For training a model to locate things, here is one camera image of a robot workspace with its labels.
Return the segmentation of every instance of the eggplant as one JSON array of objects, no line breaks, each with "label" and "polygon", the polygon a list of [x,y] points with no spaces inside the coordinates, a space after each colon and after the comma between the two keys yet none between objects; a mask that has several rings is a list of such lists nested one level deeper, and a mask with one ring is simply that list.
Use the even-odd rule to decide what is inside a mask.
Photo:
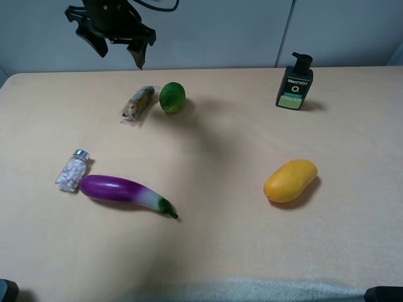
[{"label": "eggplant", "polygon": [[171,203],[153,190],[128,179],[88,175],[79,184],[80,191],[93,199],[145,206],[154,211],[169,214],[177,219]]}]

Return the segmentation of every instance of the beige tabletop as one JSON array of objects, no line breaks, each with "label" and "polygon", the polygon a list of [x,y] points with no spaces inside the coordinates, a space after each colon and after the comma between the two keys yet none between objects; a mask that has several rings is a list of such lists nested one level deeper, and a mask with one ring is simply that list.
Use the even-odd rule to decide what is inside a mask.
[{"label": "beige tabletop", "polygon": [[[117,301],[148,284],[230,277],[403,281],[403,67],[315,68],[300,111],[275,106],[284,69],[18,74],[0,90],[0,278],[34,301]],[[188,104],[120,111],[146,85]],[[63,193],[77,148],[90,174],[141,182],[181,221]],[[288,207],[263,184],[292,159],[319,178]]]}]

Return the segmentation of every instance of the green label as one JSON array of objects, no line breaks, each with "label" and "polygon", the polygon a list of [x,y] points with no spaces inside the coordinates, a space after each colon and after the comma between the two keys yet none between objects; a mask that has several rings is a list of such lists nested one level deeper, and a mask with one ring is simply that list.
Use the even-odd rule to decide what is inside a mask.
[{"label": "green label", "polygon": [[278,100],[278,105],[291,109],[298,109],[301,106],[302,98],[309,87],[309,80],[287,77],[285,79],[283,94]]}]

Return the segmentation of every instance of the green lime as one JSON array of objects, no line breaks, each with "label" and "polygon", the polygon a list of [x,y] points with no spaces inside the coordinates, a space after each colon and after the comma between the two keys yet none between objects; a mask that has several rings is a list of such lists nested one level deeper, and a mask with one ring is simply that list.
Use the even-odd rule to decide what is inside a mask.
[{"label": "green lime", "polygon": [[182,109],[185,99],[183,86],[175,82],[166,84],[159,94],[159,103],[167,113],[175,113]]}]

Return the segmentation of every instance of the yellow mango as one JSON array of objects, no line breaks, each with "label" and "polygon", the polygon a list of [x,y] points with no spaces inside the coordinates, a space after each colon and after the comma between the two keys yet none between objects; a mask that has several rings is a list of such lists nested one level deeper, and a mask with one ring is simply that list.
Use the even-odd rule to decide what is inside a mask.
[{"label": "yellow mango", "polygon": [[264,194],[275,203],[287,203],[302,193],[317,175],[309,160],[298,159],[282,165],[264,184]]}]

